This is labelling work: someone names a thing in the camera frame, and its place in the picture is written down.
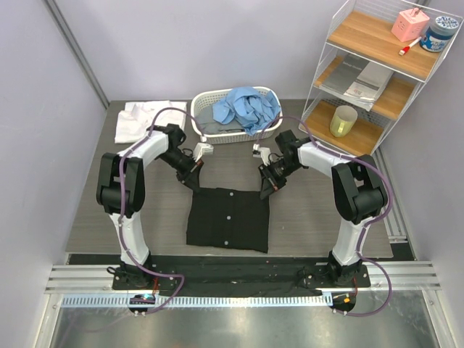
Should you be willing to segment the black long sleeve shirt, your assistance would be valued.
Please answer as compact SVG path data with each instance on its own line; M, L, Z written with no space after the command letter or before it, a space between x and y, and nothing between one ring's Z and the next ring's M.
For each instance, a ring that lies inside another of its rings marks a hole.
M268 252L269 199L258 191L202 188L192 194L186 243Z

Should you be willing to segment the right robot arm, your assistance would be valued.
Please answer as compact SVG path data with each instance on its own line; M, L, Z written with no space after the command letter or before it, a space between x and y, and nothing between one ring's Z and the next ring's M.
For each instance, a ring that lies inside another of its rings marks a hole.
M329 252L327 276L333 285L344 286L360 272L360 255L370 224L389 203L381 173L370 155L350 157L310 137L298 139L290 130L279 133L275 142L281 152L278 159L271 158L268 148L253 145L253 155L262 160L260 198L266 199L282 189L287 177L300 168L317 170L332 180L341 223L335 246Z

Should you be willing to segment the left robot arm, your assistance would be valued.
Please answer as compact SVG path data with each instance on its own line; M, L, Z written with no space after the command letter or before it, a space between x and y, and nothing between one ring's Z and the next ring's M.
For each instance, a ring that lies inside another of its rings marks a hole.
M146 198L145 169L162 160L175 170L177 180L193 192L200 191L203 154L213 147L205 138L193 150L181 149L186 134L175 124L149 128L140 140L118 153L105 153L100 162L96 200L109 215L121 248L115 280L147 289L156 277L151 252L144 240L141 208Z

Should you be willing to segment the white plastic laundry basket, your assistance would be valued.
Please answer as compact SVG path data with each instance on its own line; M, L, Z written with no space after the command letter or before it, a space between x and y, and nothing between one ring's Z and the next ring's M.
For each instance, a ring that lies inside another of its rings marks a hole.
M282 123L281 103L263 86L206 91L191 102L195 132L211 144L232 144L265 139Z

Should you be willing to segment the grey shirt in basket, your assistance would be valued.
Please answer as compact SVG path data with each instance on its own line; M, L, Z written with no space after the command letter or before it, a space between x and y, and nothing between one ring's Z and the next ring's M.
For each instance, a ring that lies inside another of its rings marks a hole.
M240 133L243 132L244 129L241 124L236 121L232 120L228 124L222 124L218 121L213 119L213 109L211 107L204 108L197 116L196 119L204 134L208 135L217 135L223 133Z

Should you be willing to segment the folded white shirt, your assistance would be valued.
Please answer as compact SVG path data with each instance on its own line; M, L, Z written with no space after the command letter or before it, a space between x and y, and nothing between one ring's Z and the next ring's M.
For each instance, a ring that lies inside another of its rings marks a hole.
M125 103L124 110L117 116L115 130L116 144L132 144L144 137L146 129L152 124L154 116L166 107L187 110L185 101L130 101ZM186 115L183 112L168 110L163 112L156 120L155 125L166 126L177 124L185 129Z

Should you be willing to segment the blue crumpled shirt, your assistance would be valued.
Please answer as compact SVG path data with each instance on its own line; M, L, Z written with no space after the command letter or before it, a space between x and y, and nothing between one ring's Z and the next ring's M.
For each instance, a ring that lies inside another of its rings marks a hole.
M213 119L222 124L238 121L249 136L271 126L281 113L281 106L272 91L261 94L251 86L231 89L212 105Z

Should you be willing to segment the yellow translucent cup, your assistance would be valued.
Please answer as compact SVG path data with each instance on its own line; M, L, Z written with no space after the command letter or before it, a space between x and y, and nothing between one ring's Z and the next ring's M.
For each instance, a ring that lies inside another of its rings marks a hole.
M341 105L335 109L329 130L334 137L344 137L351 131L358 117L357 110L348 105Z

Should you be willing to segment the white grey booklet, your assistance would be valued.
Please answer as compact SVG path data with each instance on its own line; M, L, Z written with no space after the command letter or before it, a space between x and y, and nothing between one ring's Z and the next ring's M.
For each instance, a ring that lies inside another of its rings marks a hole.
M388 67L369 62L344 96L350 103L370 111L384 92L393 71Z

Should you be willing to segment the pink cube power strip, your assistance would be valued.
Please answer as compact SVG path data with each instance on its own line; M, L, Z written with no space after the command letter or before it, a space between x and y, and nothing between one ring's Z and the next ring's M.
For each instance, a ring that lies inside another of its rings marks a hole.
M416 39L428 24L430 17L418 7L401 11L391 28L391 33L401 42Z

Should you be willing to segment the blue patterned jar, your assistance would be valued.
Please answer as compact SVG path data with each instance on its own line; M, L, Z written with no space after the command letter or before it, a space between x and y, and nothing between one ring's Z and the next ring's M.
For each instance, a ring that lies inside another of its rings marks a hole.
M459 27L460 22L453 17L444 15L436 17L420 40L420 47L433 53L443 51Z

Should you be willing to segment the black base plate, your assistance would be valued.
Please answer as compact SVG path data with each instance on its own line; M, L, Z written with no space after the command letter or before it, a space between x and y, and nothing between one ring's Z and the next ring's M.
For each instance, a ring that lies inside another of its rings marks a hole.
M153 271L109 266L114 290L157 290L180 297L298 297L316 296L323 290L357 287L371 282L365 265L351 278L333 281L326 258L304 257L188 257L153 256Z

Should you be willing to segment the aluminium frame rail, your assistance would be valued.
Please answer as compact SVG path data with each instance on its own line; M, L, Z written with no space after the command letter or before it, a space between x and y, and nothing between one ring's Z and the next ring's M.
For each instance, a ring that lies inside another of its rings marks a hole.
M439 290L433 265L426 261L381 262L393 290ZM58 265L51 270L46 291L49 293L109 291L113 275L103 265Z

